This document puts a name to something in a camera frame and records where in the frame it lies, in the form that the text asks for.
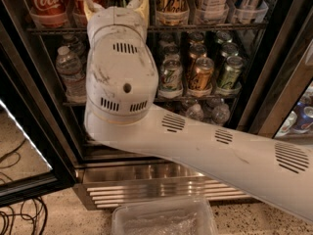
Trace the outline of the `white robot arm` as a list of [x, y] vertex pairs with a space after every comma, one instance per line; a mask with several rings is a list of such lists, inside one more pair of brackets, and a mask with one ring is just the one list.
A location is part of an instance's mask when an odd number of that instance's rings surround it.
[[118, 150], [189, 167], [308, 222], [313, 150], [212, 125], [155, 105], [158, 70], [146, 44], [148, 0], [103, 8], [84, 0], [90, 50], [84, 126]]

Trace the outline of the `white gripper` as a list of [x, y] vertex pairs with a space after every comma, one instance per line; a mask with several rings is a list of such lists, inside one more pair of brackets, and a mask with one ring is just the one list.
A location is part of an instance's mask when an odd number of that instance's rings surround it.
[[104, 7], [92, 0], [83, 1], [87, 24], [87, 35], [92, 39], [96, 32], [105, 26], [128, 26], [146, 40], [150, 23], [150, 1], [131, 0], [127, 8]]

